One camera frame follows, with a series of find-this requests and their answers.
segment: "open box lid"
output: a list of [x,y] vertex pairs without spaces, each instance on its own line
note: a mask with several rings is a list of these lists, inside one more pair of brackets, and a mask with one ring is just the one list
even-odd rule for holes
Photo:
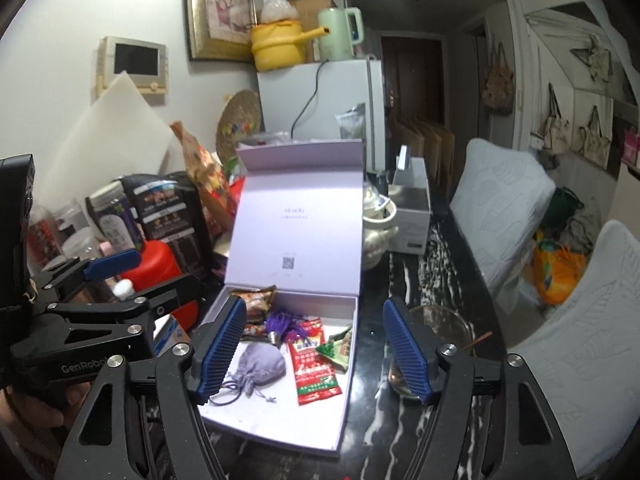
[[357,296],[362,257],[360,140],[242,147],[230,285]]

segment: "refrigerator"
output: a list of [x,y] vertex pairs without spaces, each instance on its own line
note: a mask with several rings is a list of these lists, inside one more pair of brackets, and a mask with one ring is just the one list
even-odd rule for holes
[[367,171],[386,170],[385,93],[382,62],[369,59],[296,65],[258,73],[260,104],[267,132],[290,132],[294,140],[340,139],[337,114],[366,105]]

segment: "yellow pot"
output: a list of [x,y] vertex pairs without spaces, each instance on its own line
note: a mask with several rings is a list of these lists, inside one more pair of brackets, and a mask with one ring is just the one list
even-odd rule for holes
[[260,71],[302,64],[306,61],[305,42],[329,33],[327,27],[302,32],[296,20],[256,25],[251,29],[251,52]]

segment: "wooden stick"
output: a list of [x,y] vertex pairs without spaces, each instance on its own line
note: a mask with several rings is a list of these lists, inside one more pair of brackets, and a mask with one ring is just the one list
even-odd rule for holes
[[485,332],[480,337],[476,337],[471,343],[465,346],[463,350],[469,350],[471,347],[476,346],[479,342],[484,341],[488,337],[491,337],[493,334],[493,332]]

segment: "white teapot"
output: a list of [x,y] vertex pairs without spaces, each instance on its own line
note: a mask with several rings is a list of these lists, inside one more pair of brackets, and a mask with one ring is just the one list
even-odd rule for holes
[[396,205],[369,182],[364,183],[364,204],[362,220],[362,269],[375,267],[388,250],[389,240],[398,233],[396,226]]

